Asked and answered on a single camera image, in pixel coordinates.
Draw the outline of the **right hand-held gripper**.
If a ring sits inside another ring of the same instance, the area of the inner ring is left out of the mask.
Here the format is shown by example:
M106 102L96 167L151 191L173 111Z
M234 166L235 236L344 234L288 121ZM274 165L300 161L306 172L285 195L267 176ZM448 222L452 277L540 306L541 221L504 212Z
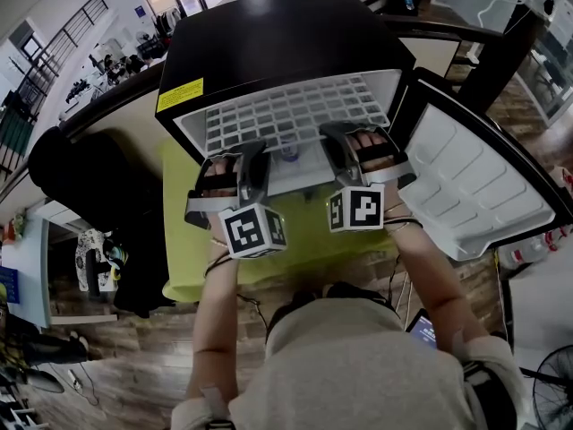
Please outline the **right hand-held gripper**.
M396 165L392 168L364 173L359 158L346 137L358 131L384 136ZM320 126L321 142L339 184L326 201L329 230L370 231L384 227L384 188L391 181L404 189L416 180L415 171L406 153L380 126L353 122L330 122Z

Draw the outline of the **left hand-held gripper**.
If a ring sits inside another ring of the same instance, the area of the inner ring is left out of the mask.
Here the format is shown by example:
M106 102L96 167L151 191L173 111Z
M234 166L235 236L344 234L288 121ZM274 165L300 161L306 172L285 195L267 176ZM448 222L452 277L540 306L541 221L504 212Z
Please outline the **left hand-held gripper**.
M209 229L210 219L217 218L231 257L255 259L287 248L281 215L264 204L270 170L270 154L264 140L238 144L205 159L195 186L187 194L184 220L198 228ZM234 173L209 177L206 170L214 159L239 161L237 179ZM204 190L236 185L231 197L203 197Z

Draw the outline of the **white wire fridge shelf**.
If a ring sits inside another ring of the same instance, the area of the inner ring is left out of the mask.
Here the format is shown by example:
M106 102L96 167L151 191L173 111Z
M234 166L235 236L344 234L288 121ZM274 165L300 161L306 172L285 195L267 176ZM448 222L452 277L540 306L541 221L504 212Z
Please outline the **white wire fridge shelf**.
M277 88L206 111L205 151L214 155L263 140L270 151L321 138L331 122L389 127L389 120L360 75L339 76Z

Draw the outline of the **black mini fridge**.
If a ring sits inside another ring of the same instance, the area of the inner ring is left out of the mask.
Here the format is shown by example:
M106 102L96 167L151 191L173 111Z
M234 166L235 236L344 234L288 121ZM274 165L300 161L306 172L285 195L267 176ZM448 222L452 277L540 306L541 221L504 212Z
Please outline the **black mini fridge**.
M414 66L414 55L360 0L238 0L178 22L156 117L203 162L221 152L205 151L209 108L303 82L360 75L390 126ZM321 138L298 148L294 162L284 161L280 149L266 148L269 195L334 180Z

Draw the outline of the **person's left forearm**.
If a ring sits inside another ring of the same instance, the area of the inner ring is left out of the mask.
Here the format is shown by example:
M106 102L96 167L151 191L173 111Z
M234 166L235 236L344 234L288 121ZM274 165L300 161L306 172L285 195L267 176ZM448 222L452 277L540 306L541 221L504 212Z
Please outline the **person's left forearm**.
M211 240L208 264L229 253L222 240ZM193 361L221 357L235 360L238 330L239 261L217 267L205 279L192 331Z

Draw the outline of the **person's right forearm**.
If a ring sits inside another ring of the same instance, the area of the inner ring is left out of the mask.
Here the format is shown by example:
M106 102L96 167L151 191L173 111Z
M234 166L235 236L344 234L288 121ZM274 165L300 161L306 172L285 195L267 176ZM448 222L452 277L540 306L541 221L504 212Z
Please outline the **person's right forearm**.
M413 217L398 195L398 183L385 184L384 221ZM429 314L439 349L452 350L452 341L458 334L465 342L487 336L488 331L473 313L453 266L425 230L409 225L389 234Z

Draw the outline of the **black wrist band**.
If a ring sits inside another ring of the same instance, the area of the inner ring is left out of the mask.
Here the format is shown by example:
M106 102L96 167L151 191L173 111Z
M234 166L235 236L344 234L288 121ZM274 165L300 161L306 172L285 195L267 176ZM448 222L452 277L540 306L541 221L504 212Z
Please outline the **black wrist band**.
M401 228L407 227L409 225L414 225L419 228L423 228L422 223L414 218L387 219L384 221L384 228L389 233L397 232Z
M229 253L221 254L218 258L208 264L205 272L203 273L203 278L206 279L217 267L227 264L228 262L232 262L233 260L234 258L231 257Z

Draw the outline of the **green tablecloth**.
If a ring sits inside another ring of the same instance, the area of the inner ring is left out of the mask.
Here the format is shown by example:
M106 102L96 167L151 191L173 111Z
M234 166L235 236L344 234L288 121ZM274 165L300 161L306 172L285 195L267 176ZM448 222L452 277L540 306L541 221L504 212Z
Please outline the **green tablecloth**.
M187 194L200 171L199 164L172 138L158 147L163 169L164 228L169 282L166 297L179 302L200 298L203 273L212 243L208 230L184 221ZM242 260L238 281L243 285L291 277L322 268L339 269L365 254L375 258L395 255L396 248L383 231L329 232L326 201L333 188L323 185L306 201L288 193L269 205L285 221L287 249L254 260Z

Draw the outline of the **blue white drink can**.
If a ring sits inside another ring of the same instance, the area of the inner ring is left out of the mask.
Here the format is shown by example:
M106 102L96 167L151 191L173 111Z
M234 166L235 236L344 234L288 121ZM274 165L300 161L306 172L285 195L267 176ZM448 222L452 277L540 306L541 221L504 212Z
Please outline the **blue white drink can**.
M295 133L280 136L280 155L284 161L294 162L298 159L299 148Z

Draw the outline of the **tablet with lit screen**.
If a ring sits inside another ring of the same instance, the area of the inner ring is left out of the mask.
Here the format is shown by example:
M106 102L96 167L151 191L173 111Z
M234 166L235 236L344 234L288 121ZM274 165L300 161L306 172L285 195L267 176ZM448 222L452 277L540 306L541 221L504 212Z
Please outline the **tablet with lit screen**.
M420 309L416 313L412 322L409 323L406 327L406 332L410 333L416 339L422 341L429 347L434 349L437 348L433 325L430 321L427 311L424 308Z

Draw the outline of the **clear jug with red label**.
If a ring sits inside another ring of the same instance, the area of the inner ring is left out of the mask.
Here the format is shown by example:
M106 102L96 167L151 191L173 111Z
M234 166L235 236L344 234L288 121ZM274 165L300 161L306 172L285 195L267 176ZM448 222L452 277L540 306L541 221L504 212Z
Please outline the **clear jug with red label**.
M573 225L565 225L541 234L542 250L545 254L557 252L561 243L569 237L573 237Z
M556 251L557 246L548 242L545 235L532 236L512 244L502 245L497 249L500 265L509 270L540 262Z

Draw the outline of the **pale blue table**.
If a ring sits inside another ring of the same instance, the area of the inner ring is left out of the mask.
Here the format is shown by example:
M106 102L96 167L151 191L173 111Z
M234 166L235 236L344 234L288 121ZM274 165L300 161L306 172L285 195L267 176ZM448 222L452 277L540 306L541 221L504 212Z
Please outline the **pale blue table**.
M2 265L18 271L18 304L9 303L14 316L48 328L51 322L47 271L48 222L32 214L23 239L2 247Z

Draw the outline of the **potted plant orange pot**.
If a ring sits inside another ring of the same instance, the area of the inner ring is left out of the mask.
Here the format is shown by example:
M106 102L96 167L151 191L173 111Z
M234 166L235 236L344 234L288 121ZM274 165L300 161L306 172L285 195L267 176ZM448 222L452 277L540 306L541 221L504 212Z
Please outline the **potted plant orange pot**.
M26 216L24 213L17 213L5 226L2 241L7 244L16 243L23 238L26 227Z

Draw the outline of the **black standing fan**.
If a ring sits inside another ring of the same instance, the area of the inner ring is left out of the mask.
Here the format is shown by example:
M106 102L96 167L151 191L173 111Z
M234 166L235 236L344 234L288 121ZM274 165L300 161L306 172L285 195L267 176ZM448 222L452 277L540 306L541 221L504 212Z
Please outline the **black standing fan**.
M533 408L540 430L573 430L573 345L554 350L537 370L520 368L534 380Z

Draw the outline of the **black metal railing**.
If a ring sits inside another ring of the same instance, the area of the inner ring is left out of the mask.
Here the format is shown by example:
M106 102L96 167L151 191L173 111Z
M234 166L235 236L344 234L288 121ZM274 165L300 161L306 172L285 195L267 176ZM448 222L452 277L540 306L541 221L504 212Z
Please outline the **black metal railing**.
M10 89L2 94L0 121L17 116L33 122L80 42L106 14L105 0L88 0L45 45L30 34L15 51L0 56Z

